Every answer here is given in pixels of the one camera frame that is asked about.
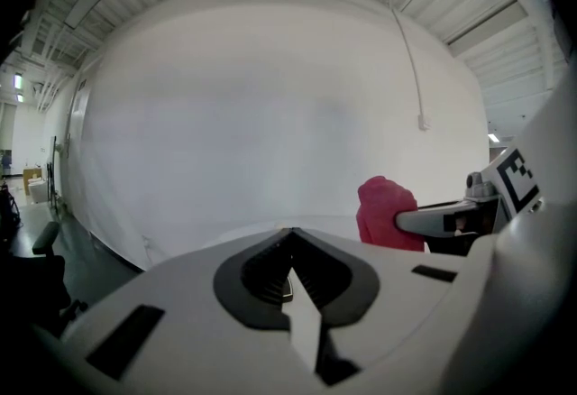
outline cable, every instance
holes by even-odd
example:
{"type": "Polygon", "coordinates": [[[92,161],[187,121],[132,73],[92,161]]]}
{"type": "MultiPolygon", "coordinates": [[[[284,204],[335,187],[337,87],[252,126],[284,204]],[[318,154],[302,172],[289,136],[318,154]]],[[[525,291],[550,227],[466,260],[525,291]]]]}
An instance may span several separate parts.
{"type": "Polygon", "coordinates": [[[411,62],[411,68],[413,69],[413,76],[415,78],[415,85],[417,86],[417,98],[418,98],[418,110],[419,110],[419,128],[424,130],[424,126],[421,124],[425,123],[425,111],[423,110],[423,97],[421,96],[421,85],[418,82],[418,74],[417,68],[415,67],[415,60],[413,59],[413,53],[411,52],[411,48],[408,45],[407,35],[405,34],[405,29],[403,25],[400,23],[400,20],[397,17],[397,12],[395,12],[395,5],[392,3],[391,0],[387,0],[389,4],[389,9],[393,13],[395,17],[395,21],[397,22],[398,28],[400,29],[400,33],[403,36],[403,41],[405,42],[405,47],[407,48],[408,59],[411,62]]]}

